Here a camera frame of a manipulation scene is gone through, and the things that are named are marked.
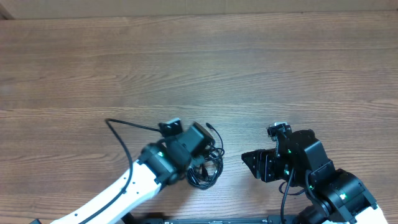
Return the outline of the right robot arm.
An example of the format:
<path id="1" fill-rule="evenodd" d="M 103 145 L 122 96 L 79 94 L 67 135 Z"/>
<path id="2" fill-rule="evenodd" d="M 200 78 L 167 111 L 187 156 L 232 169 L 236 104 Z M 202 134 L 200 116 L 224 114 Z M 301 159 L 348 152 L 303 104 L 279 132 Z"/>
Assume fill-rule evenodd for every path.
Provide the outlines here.
<path id="1" fill-rule="evenodd" d="M 253 176 L 263 182 L 285 180 L 283 195 L 291 187 L 301 187 L 312 205 L 292 223 L 386 223 L 376 199 L 363 182 L 343 169 L 336 169 L 323 144 L 311 130 L 291 131 L 270 127 L 273 149 L 242 154 Z"/>

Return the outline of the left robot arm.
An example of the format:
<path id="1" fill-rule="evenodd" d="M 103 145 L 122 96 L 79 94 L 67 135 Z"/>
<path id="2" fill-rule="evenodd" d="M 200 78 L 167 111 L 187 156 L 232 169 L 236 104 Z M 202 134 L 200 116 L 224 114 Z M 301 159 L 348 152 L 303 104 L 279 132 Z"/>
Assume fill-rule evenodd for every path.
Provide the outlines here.
<path id="1" fill-rule="evenodd" d="M 161 139 L 146 145 L 136 161 L 108 188 L 57 223 L 117 223 L 130 211 L 155 197 L 165 186 L 184 177 L 189 167 L 204 161 L 213 136 L 194 122 L 187 130 L 178 118 L 159 123 Z"/>

